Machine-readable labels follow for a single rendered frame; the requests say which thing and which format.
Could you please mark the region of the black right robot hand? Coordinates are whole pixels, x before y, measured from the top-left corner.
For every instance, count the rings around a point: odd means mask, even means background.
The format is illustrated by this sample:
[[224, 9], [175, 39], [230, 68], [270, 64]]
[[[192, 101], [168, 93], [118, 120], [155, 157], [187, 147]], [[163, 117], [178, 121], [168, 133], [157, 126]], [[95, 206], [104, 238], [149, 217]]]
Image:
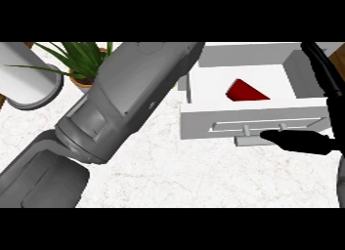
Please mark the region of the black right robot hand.
[[282, 149], [328, 155], [340, 150], [345, 158], [345, 81], [316, 42], [303, 42], [301, 48], [308, 56], [319, 87], [326, 96], [326, 106], [334, 138], [313, 131], [267, 130], [260, 137]]

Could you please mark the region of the red can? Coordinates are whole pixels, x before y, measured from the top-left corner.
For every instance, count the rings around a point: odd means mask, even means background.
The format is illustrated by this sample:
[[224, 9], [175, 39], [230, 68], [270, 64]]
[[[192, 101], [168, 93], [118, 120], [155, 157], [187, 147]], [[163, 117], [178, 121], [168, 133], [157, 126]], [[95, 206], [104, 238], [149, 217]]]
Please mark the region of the red can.
[[268, 96], [242, 79], [236, 79], [226, 93], [233, 102], [268, 100]]

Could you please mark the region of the white open drawer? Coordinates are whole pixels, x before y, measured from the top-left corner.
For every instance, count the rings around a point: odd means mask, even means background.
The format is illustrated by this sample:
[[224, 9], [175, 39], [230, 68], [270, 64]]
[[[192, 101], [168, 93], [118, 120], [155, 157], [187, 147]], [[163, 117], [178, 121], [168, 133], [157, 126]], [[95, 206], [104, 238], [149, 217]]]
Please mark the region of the white open drawer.
[[298, 42], [208, 42], [178, 89], [183, 104], [233, 102], [227, 90], [242, 79], [270, 100], [325, 98]]

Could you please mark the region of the green potted plant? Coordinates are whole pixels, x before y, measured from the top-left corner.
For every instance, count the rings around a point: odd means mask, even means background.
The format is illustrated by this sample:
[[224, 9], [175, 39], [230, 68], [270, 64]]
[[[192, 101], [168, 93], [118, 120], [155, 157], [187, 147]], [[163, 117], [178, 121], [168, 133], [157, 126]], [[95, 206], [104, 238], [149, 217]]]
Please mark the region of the green potted plant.
[[55, 49], [38, 42], [35, 45], [69, 67], [69, 71], [36, 65], [21, 65], [20, 68], [38, 69], [69, 76], [75, 85], [88, 91], [94, 85], [98, 69], [113, 54], [113, 43], [107, 42], [104, 48], [95, 42], [63, 42], [63, 46], [51, 42]]

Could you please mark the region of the white cylinder with grey rim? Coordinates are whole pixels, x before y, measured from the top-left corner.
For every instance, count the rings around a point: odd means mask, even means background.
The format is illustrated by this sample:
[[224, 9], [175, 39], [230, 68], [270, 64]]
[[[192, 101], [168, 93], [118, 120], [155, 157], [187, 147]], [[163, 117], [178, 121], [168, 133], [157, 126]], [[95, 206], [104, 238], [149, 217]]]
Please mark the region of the white cylinder with grey rim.
[[0, 42], [0, 94], [20, 110], [35, 110], [57, 98], [64, 76], [24, 42]]

